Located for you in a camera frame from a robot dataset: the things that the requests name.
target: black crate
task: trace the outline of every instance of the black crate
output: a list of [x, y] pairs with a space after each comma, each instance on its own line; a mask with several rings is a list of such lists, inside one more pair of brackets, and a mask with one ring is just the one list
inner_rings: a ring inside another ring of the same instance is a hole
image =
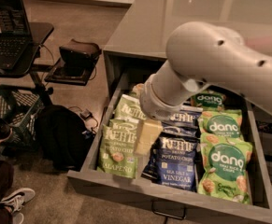
[[0, 86], [0, 118], [12, 128], [12, 135], [3, 142], [6, 147], [36, 150], [38, 143], [34, 130], [37, 112], [43, 107], [38, 94], [32, 89]]

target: white robotic arm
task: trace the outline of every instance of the white robotic arm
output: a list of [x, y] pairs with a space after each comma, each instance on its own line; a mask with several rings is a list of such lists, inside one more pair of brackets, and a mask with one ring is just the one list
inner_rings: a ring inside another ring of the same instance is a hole
[[239, 94], [272, 115], [272, 57], [246, 47], [235, 31], [199, 21], [185, 23], [169, 37], [166, 56], [140, 96], [148, 117], [167, 119], [210, 85]]

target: backpack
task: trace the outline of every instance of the backpack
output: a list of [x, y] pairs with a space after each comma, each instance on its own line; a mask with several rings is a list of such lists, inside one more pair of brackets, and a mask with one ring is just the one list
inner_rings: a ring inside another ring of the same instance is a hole
[[37, 115], [34, 128], [44, 159], [52, 160], [60, 171], [80, 170], [94, 134], [79, 115], [61, 105], [48, 105]]

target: gray drawer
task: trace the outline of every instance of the gray drawer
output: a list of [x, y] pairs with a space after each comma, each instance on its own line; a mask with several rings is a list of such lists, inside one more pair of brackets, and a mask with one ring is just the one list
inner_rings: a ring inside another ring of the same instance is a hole
[[[114, 91], [102, 123], [108, 124], [120, 97], [131, 87], [134, 76], [124, 73]], [[250, 142], [254, 144], [253, 157], [249, 164], [249, 180], [253, 205], [233, 203], [223, 199], [181, 189], [173, 189], [151, 183], [141, 178], [148, 157], [140, 158], [136, 179], [110, 175], [95, 171], [102, 134], [102, 125], [80, 172], [69, 171], [68, 178], [76, 192], [96, 198], [123, 203], [151, 210], [164, 216], [192, 220], [199, 223], [272, 223], [272, 188], [265, 157], [251, 104], [242, 102], [247, 110], [246, 129]]]

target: sneaker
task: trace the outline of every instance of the sneaker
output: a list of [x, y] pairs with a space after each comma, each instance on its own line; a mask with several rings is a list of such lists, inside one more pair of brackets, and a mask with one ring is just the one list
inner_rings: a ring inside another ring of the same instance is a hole
[[13, 214], [13, 224], [22, 224], [24, 220], [24, 215], [22, 213]]
[[1, 204], [11, 208], [11, 213], [20, 211], [25, 203], [35, 197], [35, 191], [28, 188], [17, 189], [7, 197], [3, 198]]

